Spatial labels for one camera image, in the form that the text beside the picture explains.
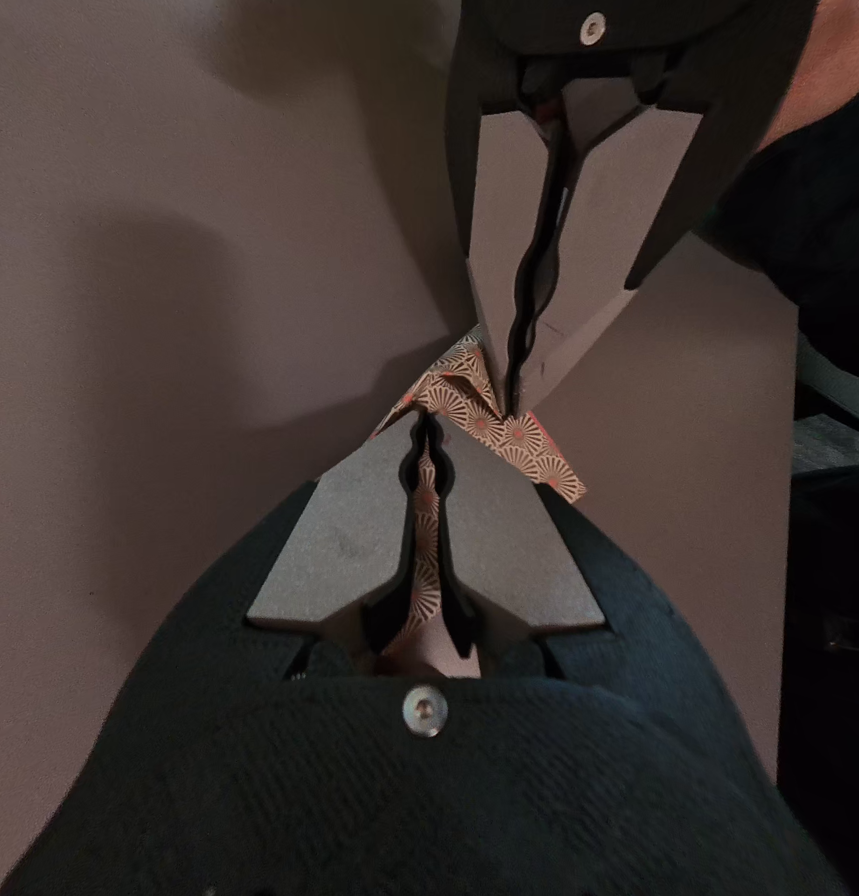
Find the person's right forearm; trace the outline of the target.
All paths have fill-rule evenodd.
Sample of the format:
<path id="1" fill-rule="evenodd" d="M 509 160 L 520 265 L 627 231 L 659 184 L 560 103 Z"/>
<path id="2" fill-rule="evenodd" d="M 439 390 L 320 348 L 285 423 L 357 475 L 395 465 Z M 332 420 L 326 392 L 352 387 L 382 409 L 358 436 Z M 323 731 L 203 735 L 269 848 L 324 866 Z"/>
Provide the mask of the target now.
<path id="1" fill-rule="evenodd" d="M 821 1 L 782 106 L 760 149 L 839 110 L 859 94 L 859 1 Z"/>

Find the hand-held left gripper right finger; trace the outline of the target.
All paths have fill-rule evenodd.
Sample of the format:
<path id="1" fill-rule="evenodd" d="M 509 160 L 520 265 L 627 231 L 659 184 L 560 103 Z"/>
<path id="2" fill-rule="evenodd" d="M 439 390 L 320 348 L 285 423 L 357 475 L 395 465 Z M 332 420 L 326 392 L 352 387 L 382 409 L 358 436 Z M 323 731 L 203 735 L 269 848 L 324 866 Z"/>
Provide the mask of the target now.
<path id="1" fill-rule="evenodd" d="M 486 445 L 425 416 L 439 497 L 442 613 L 462 657 L 501 658 L 537 636 L 606 619 L 535 484 Z"/>

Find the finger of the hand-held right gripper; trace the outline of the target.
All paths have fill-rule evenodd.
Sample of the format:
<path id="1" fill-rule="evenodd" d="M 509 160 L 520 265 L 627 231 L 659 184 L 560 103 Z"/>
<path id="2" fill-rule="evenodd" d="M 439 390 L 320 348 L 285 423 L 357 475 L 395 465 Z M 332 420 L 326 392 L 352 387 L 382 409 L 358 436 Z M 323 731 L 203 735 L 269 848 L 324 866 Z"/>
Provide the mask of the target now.
<path id="1" fill-rule="evenodd" d="M 704 118 L 639 100 L 628 78 L 576 79 L 562 91 L 576 153 L 560 200 L 554 269 L 516 373 L 516 406 L 534 408 L 613 324 L 626 282 Z"/>
<path id="2" fill-rule="evenodd" d="M 547 170 L 547 142 L 523 112 L 481 117 L 468 273 L 499 408 L 533 408 L 544 395 L 538 320 L 555 287 Z"/>

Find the fan-patterned origami paper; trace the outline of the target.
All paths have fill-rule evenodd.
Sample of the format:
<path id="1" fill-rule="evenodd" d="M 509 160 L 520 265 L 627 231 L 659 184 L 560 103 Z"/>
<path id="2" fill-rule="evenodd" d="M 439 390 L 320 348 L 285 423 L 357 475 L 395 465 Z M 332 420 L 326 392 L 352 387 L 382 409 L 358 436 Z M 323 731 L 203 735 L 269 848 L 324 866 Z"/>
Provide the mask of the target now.
<path id="1" fill-rule="evenodd" d="M 401 396 L 370 434 L 375 438 L 413 410 L 437 413 L 510 463 L 535 484 L 552 487 L 574 504 L 586 488 L 538 419 L 528 412 L 505 416 L 486 365 L 480 326 L 440 356 Z M 384 652 L 407 643 L 442 611 L 438 561 L 439 495 L 435 465 L 425 449 L 414 498 L 415 572 L 409 613 Z"/>

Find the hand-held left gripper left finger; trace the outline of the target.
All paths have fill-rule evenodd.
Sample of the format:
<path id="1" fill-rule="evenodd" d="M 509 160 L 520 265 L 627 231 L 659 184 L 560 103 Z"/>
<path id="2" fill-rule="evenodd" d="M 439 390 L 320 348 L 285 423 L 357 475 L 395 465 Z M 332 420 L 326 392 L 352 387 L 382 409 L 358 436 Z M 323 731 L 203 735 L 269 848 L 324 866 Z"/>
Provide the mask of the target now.
<path id="1" fill-rule="evenodd" d="M 247 621 L 381 654 L 410 612 L 425 447 L 425 415 L 409 412 L 325 472 Z"/>

